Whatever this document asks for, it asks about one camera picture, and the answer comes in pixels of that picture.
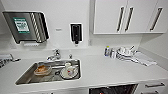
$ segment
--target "white wall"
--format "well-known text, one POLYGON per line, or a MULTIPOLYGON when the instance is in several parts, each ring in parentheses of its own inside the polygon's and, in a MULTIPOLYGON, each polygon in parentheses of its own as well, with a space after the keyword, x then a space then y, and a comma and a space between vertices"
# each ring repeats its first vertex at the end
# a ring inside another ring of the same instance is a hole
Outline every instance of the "white wall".
POLYGON ((13 50, 74 49, 70 37, 70 23, 82 23, 83 41, 77 48, 88 46, 89 0, 1 0, 6 11, 41 11, 44 13, 49 40, 39 47, 17 45, 11 35, 5 44, 13 50))
POLYGON ((168 32, 165 34, 144 34, 140 47, 168 59, 168 32))
POLYGON ((119 46, 135 46, 139 47, 142 34, 133 35, 94 35, 89 26, 93 26, 94 11, 90 11, 89 3, 93 0, 1 0, 5 10, 7 11, 41 11, 45 14, 46 23, 49 31, 50 39, 39 47, 24 47, 22 44, 16 44, 12 36, 5 35, 3 47, 0 50, 15 50, 15 51, 29 51, 29 50, 52 50, 55 48, 61 49, 78 49, 87 48, 88 39, 92 47, 111 47, 119 46), (83 42, 79 47, 75 48, 70 38, 70 23, 83 24, 83 42), (56 28, 61 28, 62 31, 56 31, 56 28))

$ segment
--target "black soap dispenser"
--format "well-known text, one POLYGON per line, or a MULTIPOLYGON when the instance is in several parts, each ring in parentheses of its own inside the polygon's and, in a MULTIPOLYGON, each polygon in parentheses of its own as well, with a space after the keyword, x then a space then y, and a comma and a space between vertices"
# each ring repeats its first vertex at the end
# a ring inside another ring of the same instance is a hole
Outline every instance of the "black soap dispenser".
POLYGON ((75 46, 78 46, 79 41, 82 41, 82 24, 70 24, 71 25, 71 38, 75 43, 75 46))

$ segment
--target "white mug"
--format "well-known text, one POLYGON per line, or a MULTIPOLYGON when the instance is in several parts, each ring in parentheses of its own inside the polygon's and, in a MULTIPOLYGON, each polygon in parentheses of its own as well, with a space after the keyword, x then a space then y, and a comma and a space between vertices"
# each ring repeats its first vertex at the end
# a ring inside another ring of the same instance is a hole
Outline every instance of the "white mug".
POLYGON ((125 53, 125 47, 120 47, 120 53, 124 54, 125 53))
POLYGON ((130 48, 125 48, 125 55, 131 55, 130 48))

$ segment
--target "dish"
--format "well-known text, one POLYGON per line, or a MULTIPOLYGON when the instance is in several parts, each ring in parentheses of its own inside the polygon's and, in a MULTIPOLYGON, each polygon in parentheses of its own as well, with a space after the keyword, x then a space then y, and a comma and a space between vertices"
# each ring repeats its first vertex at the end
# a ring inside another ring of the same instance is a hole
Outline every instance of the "dish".
POLYGON ((61 77, 64 79, 74 78, 77 74, 78 74, 78 68, 75 66, 70 66, 69 68, 63 68, 60 73, 61 77))
POLYGON ((35 71, 35 75, 48 75, 52 71, 51 66, 39 66, 35 71))

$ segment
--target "faucet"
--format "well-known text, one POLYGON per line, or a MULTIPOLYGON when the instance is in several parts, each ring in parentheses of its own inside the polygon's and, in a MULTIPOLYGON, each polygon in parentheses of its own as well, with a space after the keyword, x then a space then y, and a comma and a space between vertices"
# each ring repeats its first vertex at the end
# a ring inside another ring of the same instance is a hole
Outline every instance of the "faucet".
POLYGON ((58 60, 60 58, 61 58, 60 50, 59 49, 55 49, 54 50, 54 56, 48 57, 47 60, 58 60))

